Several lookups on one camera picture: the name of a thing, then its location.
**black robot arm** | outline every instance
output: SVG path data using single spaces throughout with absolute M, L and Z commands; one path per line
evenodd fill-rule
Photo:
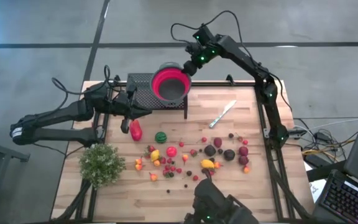
M 281 148 L 288 139 L 288 131 L 281 123 L 278 112 L 277 86 L 267 68 L 261 66 L 252 57 L 245 54 L 238 44 L 228 35 L 213 34 L 207 26 L 201 26 L 193 35 L 197 43 L 190 43 L 186 51 L 191 60 L 183 66 L 183 72 L 193 76 L 198 68 L 216 56 L 232 60 L 255 79 L 256 97 L 262 102 L 270 125 L 269 144 L 271 148 Z
M 136 87 L 128 86 L 126 91 L 119 91 L 112 100 L 108 99 L 109 88 L 112 89 L 105 83 L 99 83 L 87 88 L 83 99 L 66 108 L 24 116 L 11 125 L 12 140 L 18 145 L 32 144 L 39 140 L 78 141 L 85 147 L 90 147 L 100 139 L 94 128 L 61 130 L 43 127 L 65 121 L 87 121 L 97 112 L 123 116 L 121 131 L 128 133 L 130 119 L 137 119 L 152 112 L 134 100 Z

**concrete floor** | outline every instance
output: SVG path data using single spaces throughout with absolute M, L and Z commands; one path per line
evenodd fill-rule
M 51 77 L 57 77 L 69 90 L 80 90 L 103 4 L 104 0 L 0 0 L 0 44 L 89 44 L 78 49 L 64 45 L 0 49 L 0 145 L 31 153 L 26 164 L 11 162 L 0 192 L 0 223 L 49 218 L 63 157 L 35 146 L 16 146 L 9 137 L 9 126 L 26 114 L 52 110 L 60 104 L 64 94 L 52 85 Z M 100 42 L 173 42 L 169 34 L 172 23 L 198 26 L 225 9 L 237 14 L 244 42 L 358 42 L 358 0 L 113 0 Z M 210 28 L 238 40 L 229 15 Z M 182 28 L 175 33 L 186 39 L 192 35 Z M 358 118 L 358 47 L 261 45 L 249 50 L 285 81 L 294 117 L 304 118 L 309 127 Z M 178 48 L 98 49 L 90 66 L 90 80 L 103 79 L 104 64 L 126 79 L 127 73 L 153 72 L 167 60 L 183 63 L 188 59 Z M 194 79 L 222 80 L 228 73 L 235 79 L 251 79 L 230 61 L 220 59 L 205 66 Z M 67 104 L 76 99 L 70 96 Z M 326 129 L 341 141 L 358 130 L 358 121 Z M 40 144 L 63 152 L 67 147 L 67 142 Z

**toy watermelon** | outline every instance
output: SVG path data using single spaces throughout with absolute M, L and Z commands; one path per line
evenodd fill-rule
M 157 134 L 155 134 L 154 140 L 160 144 L 165 143 L 167 141 L 167 135 L 165 133 L 163 133 L 162 131 L 160 131 Z

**wooden tabletop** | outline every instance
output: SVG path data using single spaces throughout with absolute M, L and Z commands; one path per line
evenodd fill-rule
M 97 82 L 85 82 L 83 88 L 95 83 Z M 231 100 L 237 100 L 237 103 L 213 129 L 209 129 L 208 125 Z M 277 97 L 277 105 L 282 123 L 287 128 L 292 128 L 294 125 L 292 113 L 280 96 Z M 191 206 L 194 189 L 199 182 L 192 181 L 189 177 L 184 178 L 185 171 L 191 170 L 200 178 L 205 178 L 201 173 L 200 160 L 208 156 L 203 153 L 194 158 L 190 156 L 186 165 L 183 165 L 181 155 L 189 154 L 191 149 L 197 151 L 204 149 L 207 144 L 199 141 L 202 137 L 208 138 L 208 144 L 213 138 L 220 137 L 223 139 L 223 149 L 233 149 L 237 152 L 242 144 L 229 139 L 229 133 L 238 133 L 249 141 L 247 147 L 250 172 L 243 173 L 242 166 L 237 162 L 237 155 L 233 161 L 227 162 L 222 155 L 216 154 L 215 160 L 221 162 L 223 167 L 213 175 L 214 184 L 224 195 L 231 194 L 239 199 L 259 221 L 277 221 L 254 89 L 192 87 L 188 94 L 188 106 L 187 120 L 183 119 L 183 111 L 172 110 L 153 111 L 152 114 L 140 118 L 143 136 L 139 142 L 134 142 L 130 134 L 121 132 L 122 117 L 110 116 L 106 143 L 119 148 L 120 155 L 126 158 L 127 169 L 122 172 L 117 183 L 98 190 L 94 210 L 95 222 L 182 222 L 186 213 L 194 212 Z M 73 127 L 82 129 L 90 126 L 91 121 L 87 121 L 75 122 Z M 159 131 L 164 131 L 168 136 L 165 144 L 154 142 L 155 133 Z M 180 139 L 185 143 L 184 147 L 178 146 Z M 165 150 L 168 146 L 175 146 L 178 155 L 174 160 L 177 167 L 181 167 L 184 172 L 176 174 L 174 178 L 166 179 L 162 175 L 162 166 L 154 167 L 145 159 L 143 159 L 144 169 L 136 171 L 135 159 L 138 159 L 150 144 L 159 149 L 162 156 L 166 156 Z M 68 152 L 78 146 L 79 143 L 71 142 Z M 291 191 L 306 210 L 311 212 L 314 207 L 313 199 L 300 149 L 285 146 L 282 151 Z M 63 213 L 80 189 L 78 156 L 81 153 L 83 150 L 72 154 L 64 163 L 52 218 Z M 157 174 L 158 181 L 151 182 L 149 172 Z M 281 191 L 280 198 L 286 214 L 285 200 Z M 86 215 L 87 211 L 88 198 L 84 204 L 83 214 Z

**green plant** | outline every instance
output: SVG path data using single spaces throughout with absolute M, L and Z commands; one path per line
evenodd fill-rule
M 119 157 L 118 148 L 108 144 L 95 144 L 80 157 L 82 178 L 99 188 L 115 183 L 119 174 L 126 169 L 125 158 Z

